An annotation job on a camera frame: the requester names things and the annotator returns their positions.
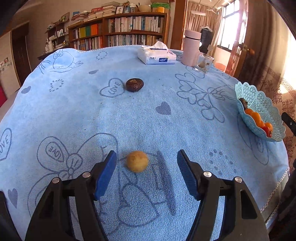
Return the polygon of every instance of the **pink chair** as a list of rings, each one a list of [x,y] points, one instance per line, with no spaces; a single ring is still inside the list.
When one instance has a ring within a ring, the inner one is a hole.
[[[225,72],[226,66],[220,62],[216,62],[215,63],[215,67],[219,70],[222,70],[223,72]]]

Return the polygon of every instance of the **window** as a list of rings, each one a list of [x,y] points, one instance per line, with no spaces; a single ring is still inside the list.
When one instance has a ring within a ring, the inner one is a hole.
[[[239,0],[226,5],[223,9],[222,32],[218,39],[218,46],[231,51],[239,23]]]

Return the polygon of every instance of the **row of book spines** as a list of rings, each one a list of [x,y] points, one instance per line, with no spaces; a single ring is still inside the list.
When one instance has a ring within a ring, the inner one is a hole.
[[[162,38],[155,35],[123,34],[108,36],[108,47],[124,45],[148,45],[152,46]]]
[[[108,20],[109,33],[143,30],[163,32],[164,17],[123,17]]]
[[[95,38],[78,40],[73,43],[74,43],[74,49],[78,49],[78,50],[88,51],[88,50],[103,48],[103,38],[102,37],[95,37]]]
[[[79,29],[75,29],[74,38],[79,39],[98,34],[102,34],[102,23],[97,23],[86,27],[81,27]]]

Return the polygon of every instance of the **fruit basket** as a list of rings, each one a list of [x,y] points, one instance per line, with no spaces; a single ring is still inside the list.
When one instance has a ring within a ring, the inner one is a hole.
[[[249,129],[256,136],[259,136],[266,141],[281,141],[286,136],[286,127],[283,126],[279,110],[272,105],[271,99],[266,97],[264,92],[257,91],[254,85],[249,85],[247,82],[244,84],[238,82],[234,89],[237,95],[237,107],[239,109],[239,113]],[[245,113],[243,104],[239,100],[240,98],[244,98],[248,102],[248,108],[259,113],[263,122],[270,122],[272,124],[272,137],[267,137],[266,132],[256,125],[254,119],[250,115]]]

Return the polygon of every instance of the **silver screw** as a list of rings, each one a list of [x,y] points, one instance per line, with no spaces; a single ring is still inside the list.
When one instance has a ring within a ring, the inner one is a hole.
[[[84,173],[82,174],[82,176],[83,176],[84,178],[88,178],[88,177],[91,176],[91,173],[90,173],[90,172],[84,172]]]
[[[58,177],[55,177],[54,179],[52,179],[52,183],[56,184],[59,182],[59,178]]]
[[[235,180],[236,180],[238,183],[241,183],[241,182],[242,182],[242,178],[241,178],[241,177],[235,177]]]
[[[210,172],[204,172],[204,176],[205,176],[205,177],[211,177],[212,174],[211,174]]]

